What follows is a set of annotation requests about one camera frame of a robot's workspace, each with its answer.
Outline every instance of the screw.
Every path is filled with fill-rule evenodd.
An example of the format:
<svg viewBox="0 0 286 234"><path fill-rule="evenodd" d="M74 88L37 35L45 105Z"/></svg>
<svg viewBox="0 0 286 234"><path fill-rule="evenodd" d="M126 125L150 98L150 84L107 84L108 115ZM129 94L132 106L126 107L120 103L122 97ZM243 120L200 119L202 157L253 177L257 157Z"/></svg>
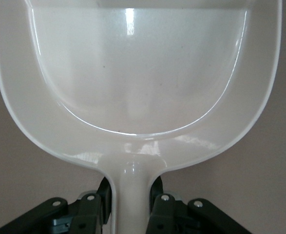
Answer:
<svg viewBox="0 0 286 234"><path fill-rule="evenodd" d="M94 195L90 195L90 196L88 196L86 199L88 199L89 201L92 201L94 198L95 198Z"/></svg>
<svg viewBox="0 0 286 234"><path fill-rule="evenodd" d="M202 204L201 201L195 201L193 204L194 204L196 207L199 207L199 208L203 207L203 204Z"/></svg>
<svg viewBox="0 0 286 234"><path fill-rule="evenodd" d="M59 206L60 204L61 204L60 201L55 201L55 202L53 202L52 206Z"/></svg>
<svg viewBox="0 0 286 234"><path fill-rule="evenodd" d="M162 195L161 199L164 200L164 201L169 201L170 197L168 195Z"/></svg>

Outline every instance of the glossy white surface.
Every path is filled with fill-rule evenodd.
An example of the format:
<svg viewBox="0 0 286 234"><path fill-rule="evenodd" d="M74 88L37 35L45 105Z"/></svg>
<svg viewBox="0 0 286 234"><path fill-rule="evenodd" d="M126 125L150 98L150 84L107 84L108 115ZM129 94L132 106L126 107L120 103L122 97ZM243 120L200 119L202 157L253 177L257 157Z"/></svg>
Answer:
<svg viewBox="0 0 286 234"><path fill-rule="evenodd" d="M281 1L226 1L225 7L204 8L198 1L182 10L114 10L62 1L66 11L56 4L55 12L42 2L47 3L0 2L0 88L6 105L38 146L110 179L114 211L125 214L117 220L119 233L144 230L147 211L139 211L148 207L146 188L153 179L224 151L262 111L277 66ZM76 19L69 26L68 14ZM45 22L51 15L55 18ZM166 28L160 15L174 27ZM114 27L107 23L113 16L119 19ZM148 21L151 16L159 20ZM103 22L79 27L90 18ZM55 33L53 22L63 31ZM150 32L153 27L158 30Z"/></svg>

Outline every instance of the brown background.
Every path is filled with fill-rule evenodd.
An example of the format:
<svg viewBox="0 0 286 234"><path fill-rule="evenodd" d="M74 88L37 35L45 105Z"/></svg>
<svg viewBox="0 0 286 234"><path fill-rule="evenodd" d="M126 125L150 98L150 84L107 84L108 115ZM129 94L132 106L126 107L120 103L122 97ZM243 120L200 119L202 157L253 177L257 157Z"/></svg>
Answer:
<svg viewBox="0 0 286 234"><path fill-rule="evenodd" d="M0 95L0 226L54 196L73 202L102 177L30 142ZM254 234L286 234L286 0L279 68L260 119L226 152L162 178L185 202L209 199Z"/></svg>

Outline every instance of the white plastic scoop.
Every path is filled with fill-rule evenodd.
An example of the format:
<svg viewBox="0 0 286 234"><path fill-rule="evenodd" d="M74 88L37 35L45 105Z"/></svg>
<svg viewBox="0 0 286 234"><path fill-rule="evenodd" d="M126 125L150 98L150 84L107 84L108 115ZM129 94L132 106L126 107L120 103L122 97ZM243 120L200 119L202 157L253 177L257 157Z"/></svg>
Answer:
<svg viewBox="0 0 286 234"><path fill-rule="evenodd" d="M165 171L236 143L277 68L281 0L0 0L0 89L39 147L102 172L143 234Z"/></svg>

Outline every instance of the bolt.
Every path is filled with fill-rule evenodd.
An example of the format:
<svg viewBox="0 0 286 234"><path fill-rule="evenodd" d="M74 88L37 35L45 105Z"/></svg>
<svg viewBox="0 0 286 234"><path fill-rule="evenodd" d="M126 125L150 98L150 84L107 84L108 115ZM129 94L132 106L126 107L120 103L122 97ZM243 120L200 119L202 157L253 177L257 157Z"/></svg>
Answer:
<svg viewBox="0 0 286 234"><path fill-rule="evenodd" d="M203 207L203 204L202 204L201 201L195 201L193 204L194 204L196 207L199 207L199 208Z"/></svg>
<svg viewBox="0 0 286 234"><path fill-rule="evenodd" d="M94 195L90 195L90 196L88 196L86 199L88 199L89 201L92 201L94 198L95 198Z"/></svg>
<svg viewBox="0 0 286 234"><path fill-rule="evenodd" d="M164 201L169 201L170 197L168 195L162 195L161 199L164 200Z"/></svg>
<svg viewBox="0 0 286 234"><path fill-rule="evenodd" d="M60 201L55 201L55 202L53 202L52 206L59 206L60 204L61 204Z"/></svg>

